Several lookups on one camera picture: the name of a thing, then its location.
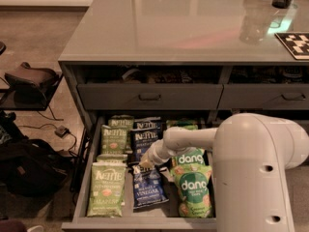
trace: power adapter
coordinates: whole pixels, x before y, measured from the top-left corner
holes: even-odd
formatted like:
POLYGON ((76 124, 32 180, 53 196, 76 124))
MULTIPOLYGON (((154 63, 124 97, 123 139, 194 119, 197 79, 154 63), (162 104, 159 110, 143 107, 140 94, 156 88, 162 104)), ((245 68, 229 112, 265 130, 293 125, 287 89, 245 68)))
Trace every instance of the power adapter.
POLYGON ((65 128, 64 126, 60 126, 56 129, 55 134, 59 137, 63 138, 66 134, 69 133, 69 129, 65 128))

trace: drawer front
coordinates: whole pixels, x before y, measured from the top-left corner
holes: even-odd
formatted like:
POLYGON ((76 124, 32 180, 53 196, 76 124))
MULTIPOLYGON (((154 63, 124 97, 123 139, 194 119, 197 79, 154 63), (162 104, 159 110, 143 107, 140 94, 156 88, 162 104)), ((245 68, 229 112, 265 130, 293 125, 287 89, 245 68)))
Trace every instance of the drawer front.
POLYGON ((79 84, 86 110, 216 109, 222 85, 213 84, 79 84))
POLYGON ((230 84, 218 109, 297 110, 309 107, 309 84, 230 84))
POLYGON ((91 165, 96 161, 100 143, 100 129, 104 120, 98 118, 98 124, 92 142, 87 167, 84 173, 82 186, 78 195, 74 217, 72 222, 62 224, 64 231, 105 231, 105 232, 154 232, 166 231, 199 231, 214 232, 216 229, 215 218, 182 218, 178 217, 178 195, 175 185, 163 181, 164 189, 169 201, 145 208, 140 211, 133 211, 133 190, 132 175, 126 173, 125 183, 125 206, 123 217, 86 217, 91 184, 91 165))

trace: drawer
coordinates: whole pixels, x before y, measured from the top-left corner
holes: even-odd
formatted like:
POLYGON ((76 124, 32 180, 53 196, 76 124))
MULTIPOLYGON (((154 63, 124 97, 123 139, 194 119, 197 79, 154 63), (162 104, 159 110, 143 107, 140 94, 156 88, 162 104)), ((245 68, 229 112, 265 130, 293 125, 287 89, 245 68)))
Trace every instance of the drawer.
POLYGON ((218 109, 301 110, 309 107, 309 84, 226 84, 218 109))
POLYGON ((104 123, 102 117, 98 119, 97 129, 91 146, 87 167, 84 173, 82 186, 79 192, 74 217, 72 222, 65 222, 62 225, 64 231, 194 231, 215 232, 215 218, 182 218, 178 217, 177 191, 174 185, 163 178, 164 189, 169 197, 169 201, 157 206, 143 208, 133 212, 132 176, 126 174, 125 183, 125 206, 123 207, 123 217, 86 217, 90 182, 91 165, 96 160, 100 142, 100 126, 104 123))
POLYGON ((77 85, 86 110, 205 110, 216 109, 219 84, 77 85))

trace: gray countertop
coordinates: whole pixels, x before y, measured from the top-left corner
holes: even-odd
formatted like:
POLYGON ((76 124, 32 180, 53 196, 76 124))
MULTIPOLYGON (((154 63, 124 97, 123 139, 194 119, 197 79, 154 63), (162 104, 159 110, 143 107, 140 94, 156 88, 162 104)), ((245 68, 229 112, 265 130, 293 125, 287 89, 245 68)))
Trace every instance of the gray countertop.
POLYGON ((60 62, 282 64, 276 32, 309 32, 309 0, 94 0, 60 62))

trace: cabinet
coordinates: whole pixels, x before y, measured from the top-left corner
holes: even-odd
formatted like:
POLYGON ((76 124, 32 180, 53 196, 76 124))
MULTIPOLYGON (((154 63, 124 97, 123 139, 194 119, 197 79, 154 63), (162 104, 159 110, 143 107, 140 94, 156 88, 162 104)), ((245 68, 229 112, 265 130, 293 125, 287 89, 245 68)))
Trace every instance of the cabinet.
POLYGON ((245 78, 236 83, 233 74, 239 67, 306 70, 309 62, 295 60, 273 33, 308 30, 308 5, 307 0, 295 0, 288 10, 278 10, 270 0, 94 0, 59 58, 92 138, 74 218, 63 229, 213 231, 215 218, 182 219, 158 210, 115 219, 85 217, 99 126, 124 113, 190 115, 202 117, 208 126, 235 109, 297 112, 306 119, 308 79, 286 84, 245 78), (125 83, 120 70, 127 67, 160 73, 199 70, 204 81, 125 83), (118 81, 111 81, 115 76, 118 81))

